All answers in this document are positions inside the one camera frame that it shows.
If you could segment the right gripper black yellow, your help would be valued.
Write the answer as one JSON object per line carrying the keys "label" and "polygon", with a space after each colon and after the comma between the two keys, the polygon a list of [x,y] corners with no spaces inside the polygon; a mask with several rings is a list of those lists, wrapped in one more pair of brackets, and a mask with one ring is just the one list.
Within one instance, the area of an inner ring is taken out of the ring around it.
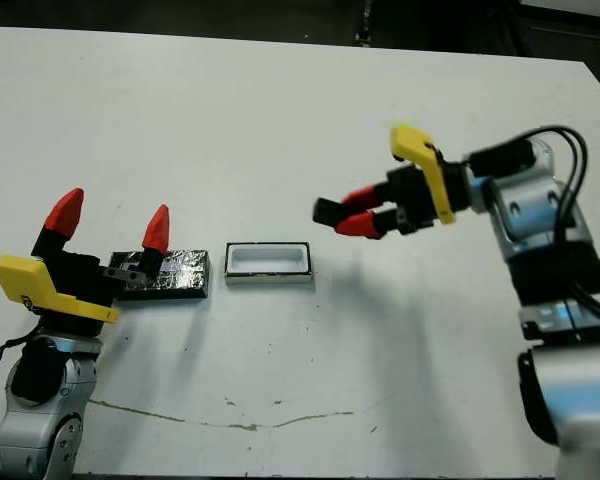
{"label": "right gripper black yellow", "polygon": [[396,126],[390,130],[390,151],[404,165],[387,174],[389,183],[351,192],[341,204],[351,210],[371,210],[389,200],[391,189],[396,210],[349,216],[334,228],[338,234],[382,238],[398,230],[407,235],[436,222],[452,225],[456,214],[469,208],[466,167],[446,161],[429,134],[406,125]]}

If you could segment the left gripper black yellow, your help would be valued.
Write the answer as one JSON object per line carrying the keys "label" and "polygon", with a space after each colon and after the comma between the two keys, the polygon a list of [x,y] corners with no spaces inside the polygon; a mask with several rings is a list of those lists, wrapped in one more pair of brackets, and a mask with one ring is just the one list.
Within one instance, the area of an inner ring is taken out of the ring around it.
{"label": "left gripper black yellow", "polygon": [[[32,249],[33,254],[61,251],[80,221],[84,190],[74,188],[52,208]],[[161,204],[149,221],[143,251],[133,270],[100,264],[89,255],[61,253],[45,260],[0,256],[0,286],[6,297],[40,317],[42,327],[57,333],[98,335],[113,324],[114,301],[129,285],[157,276],[169,246],[169,208]]]}

